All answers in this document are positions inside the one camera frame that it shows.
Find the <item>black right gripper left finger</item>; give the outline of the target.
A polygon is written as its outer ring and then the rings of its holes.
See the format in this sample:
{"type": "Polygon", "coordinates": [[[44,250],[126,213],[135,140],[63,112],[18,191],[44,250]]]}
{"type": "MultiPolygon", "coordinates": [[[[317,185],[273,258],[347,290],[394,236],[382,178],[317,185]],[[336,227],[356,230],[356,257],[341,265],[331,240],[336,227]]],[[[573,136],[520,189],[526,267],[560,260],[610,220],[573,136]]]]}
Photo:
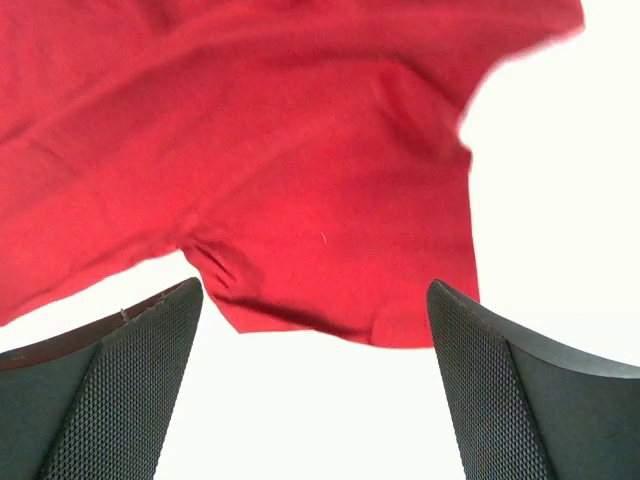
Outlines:
{"type": "Polygon", "coordinates": [[[202,304],[190,278],[2,353],[2,478],[153,478],[202,304]]]}

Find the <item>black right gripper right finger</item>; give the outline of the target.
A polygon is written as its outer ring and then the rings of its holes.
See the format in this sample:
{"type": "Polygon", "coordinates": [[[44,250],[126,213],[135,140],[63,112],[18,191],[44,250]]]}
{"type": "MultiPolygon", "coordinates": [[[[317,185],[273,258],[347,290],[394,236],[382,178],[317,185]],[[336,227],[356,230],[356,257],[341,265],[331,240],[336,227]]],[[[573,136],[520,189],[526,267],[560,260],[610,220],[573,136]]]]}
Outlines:
{"type": "Polygon", "coordinates": [[[564,345],[435,280],[434,348],[468,479],[639,479],[639,369],[564,345]]]}

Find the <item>dark red t shirt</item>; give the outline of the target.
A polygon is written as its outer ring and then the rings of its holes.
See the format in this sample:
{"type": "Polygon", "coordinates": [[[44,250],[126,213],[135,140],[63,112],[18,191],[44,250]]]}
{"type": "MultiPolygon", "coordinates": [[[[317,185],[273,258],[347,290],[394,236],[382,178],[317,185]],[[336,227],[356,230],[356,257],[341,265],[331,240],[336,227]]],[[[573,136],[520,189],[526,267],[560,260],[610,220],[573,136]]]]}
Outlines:
{"type": "Polygon", "coordinates": [[[479,295],[459,131],[577,1],[5,1],[1,321],[181,252],[241,333],[431,345],[479,295]]]}

